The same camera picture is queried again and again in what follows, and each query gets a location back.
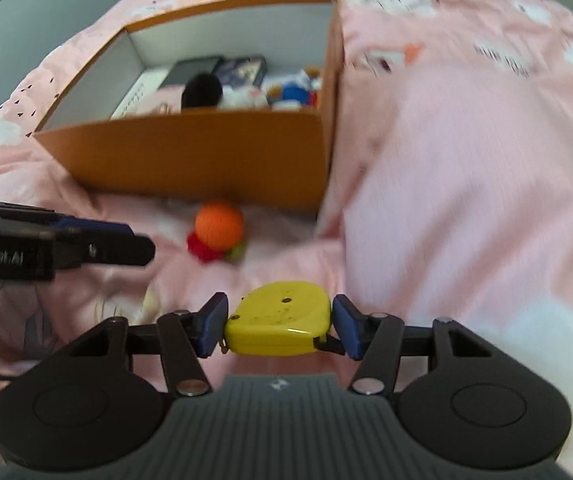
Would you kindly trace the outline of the pink fleece blanket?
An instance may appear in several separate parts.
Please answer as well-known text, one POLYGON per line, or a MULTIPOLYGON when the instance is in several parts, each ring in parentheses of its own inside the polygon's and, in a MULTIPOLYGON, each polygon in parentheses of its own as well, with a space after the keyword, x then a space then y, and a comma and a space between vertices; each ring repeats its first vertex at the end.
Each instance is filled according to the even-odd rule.
POLYGON ((457 65, 349 70, 320 226, 360 306, 573 359, 573 96, 457 65))

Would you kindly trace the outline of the orange crochet octopus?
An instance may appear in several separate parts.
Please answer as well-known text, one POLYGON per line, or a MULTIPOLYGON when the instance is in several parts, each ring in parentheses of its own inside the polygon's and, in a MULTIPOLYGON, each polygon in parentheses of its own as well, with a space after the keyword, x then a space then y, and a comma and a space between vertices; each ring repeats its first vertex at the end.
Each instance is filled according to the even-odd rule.
POLYGON ((239 261, 246 248, 243 212, 222 202, 202 205, 187 237, 187 246, 190 254, 202 263, 239 261))

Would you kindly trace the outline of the yellow tape measure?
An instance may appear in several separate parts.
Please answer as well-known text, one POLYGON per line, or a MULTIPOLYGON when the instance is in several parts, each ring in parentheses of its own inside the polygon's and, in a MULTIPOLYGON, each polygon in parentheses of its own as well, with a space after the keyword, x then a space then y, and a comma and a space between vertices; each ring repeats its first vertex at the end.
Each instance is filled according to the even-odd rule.
POLYGON ((227 348, 242 356, 339 354, 344 347, 329 332, 332 304, 319 285, 280 281, 246 294, 224 326, 227 348))

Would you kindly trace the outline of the pink patterned duvet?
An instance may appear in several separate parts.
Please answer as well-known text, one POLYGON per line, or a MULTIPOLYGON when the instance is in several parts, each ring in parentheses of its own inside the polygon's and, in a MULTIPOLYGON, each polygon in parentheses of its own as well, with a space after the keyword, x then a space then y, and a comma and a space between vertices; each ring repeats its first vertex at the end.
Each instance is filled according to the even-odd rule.
MULTIPOLYGON (((203 264, 187 250, 186 205, 89 193, 32 138, 58 92, 115 32, 139 18, 208 1, 119 1, 52 51, 0 106, 2 202, 124 222, 157 247, 155 260, 142 269, 85 266, 50 283, 0 284, 0 375, 24 372, 110 315, 150 322, 166 311, 197 307, 218 290, 234 298, 274 281, 302 280, 349 296, 343 237, 321 230, 325 201, 315 223, 248 211, 244 259, 235 266, 203 264)), ((457 65, 526 79, 556 102, 573 96, 573 12, 551 0, 343 0, 341 19, 343 78, 349 70, 379 77, 457 65)), ((553 382, 573 411, 573 359, 474 332, 553 382)), ((573 475, 573 429, 559 461, 573 475)))

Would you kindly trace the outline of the dark grey square box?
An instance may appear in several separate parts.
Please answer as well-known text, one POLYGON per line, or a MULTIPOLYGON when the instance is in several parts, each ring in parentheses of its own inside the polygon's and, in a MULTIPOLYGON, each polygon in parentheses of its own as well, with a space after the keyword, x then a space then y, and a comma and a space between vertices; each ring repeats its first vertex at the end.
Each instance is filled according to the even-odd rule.
POLYGON ((222 56, 216 55, 175 62, 160 84, 160 88, 184 86, 199 74, 211 74, 223 59, 222 56))

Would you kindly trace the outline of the photo card box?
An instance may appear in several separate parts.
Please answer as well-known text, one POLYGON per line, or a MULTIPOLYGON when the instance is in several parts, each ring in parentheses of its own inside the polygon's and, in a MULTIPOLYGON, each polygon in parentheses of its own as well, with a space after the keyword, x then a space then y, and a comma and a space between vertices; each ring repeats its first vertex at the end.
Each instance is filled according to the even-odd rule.
POLYGON ((247 58, 221 58, 213 74, 223 86, 240 88, 254 86, 259 88, 266 76, 268 65, 262 55, 247 58))

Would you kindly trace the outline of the orange cardboard box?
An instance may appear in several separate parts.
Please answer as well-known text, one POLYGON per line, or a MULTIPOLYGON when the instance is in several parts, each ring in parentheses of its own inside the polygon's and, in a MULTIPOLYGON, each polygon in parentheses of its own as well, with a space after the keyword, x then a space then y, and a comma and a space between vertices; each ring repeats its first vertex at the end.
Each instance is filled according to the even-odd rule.
POLYGON ((343 64, 337 0, 220 0, 126 25, 47 111, 37 141, 86 188, 315 212, 331 167, 343 64), (143 70, 260 54, 271 77, 320 68, 317 108, 111 116, 143 70))

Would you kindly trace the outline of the white case in box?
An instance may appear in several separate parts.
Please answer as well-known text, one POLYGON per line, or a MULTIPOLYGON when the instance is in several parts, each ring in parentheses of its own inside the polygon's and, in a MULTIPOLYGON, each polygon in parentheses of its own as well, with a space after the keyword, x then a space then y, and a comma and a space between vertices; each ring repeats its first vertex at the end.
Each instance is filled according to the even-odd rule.
POLYGON ((111 118, 119 119, 132 113, 145 96, 155 92, 169 73, 169 66, 156 66, 143 70, 115 108, 111 118))

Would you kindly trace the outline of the pink pouch with cards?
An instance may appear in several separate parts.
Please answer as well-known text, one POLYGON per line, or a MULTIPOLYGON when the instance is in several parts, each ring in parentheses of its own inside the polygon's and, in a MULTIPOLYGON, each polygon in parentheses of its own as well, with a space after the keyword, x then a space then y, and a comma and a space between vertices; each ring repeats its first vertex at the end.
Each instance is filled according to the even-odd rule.
POLYGON ((166 86, 143 96, 127 112, 127 116, 158 116, 179 114, 181 112, 181 96, 184 86, 166 86))

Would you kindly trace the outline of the white plush with black ear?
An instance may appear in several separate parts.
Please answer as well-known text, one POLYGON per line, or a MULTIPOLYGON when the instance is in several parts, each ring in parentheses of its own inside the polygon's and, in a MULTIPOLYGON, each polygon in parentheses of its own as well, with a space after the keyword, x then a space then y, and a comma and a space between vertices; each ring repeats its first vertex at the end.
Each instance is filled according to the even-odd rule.
POLYGON ((200 73, 184 86, 180 110, 218 108, 218 110, 258 110, 268 107, 265 92, 255 86, 224 86, 212 74, 200 73))

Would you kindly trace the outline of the brown dog plush sailor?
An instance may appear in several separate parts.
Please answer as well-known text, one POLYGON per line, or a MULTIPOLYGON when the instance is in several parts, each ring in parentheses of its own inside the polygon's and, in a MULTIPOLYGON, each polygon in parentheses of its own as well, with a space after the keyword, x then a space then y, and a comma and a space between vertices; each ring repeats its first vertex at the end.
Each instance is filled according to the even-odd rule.
POLYGON ((320 68, 306 66, 295 74, 268 80, 262 90, 273 110, 302 110, 318 107, 322 86, 320 68))

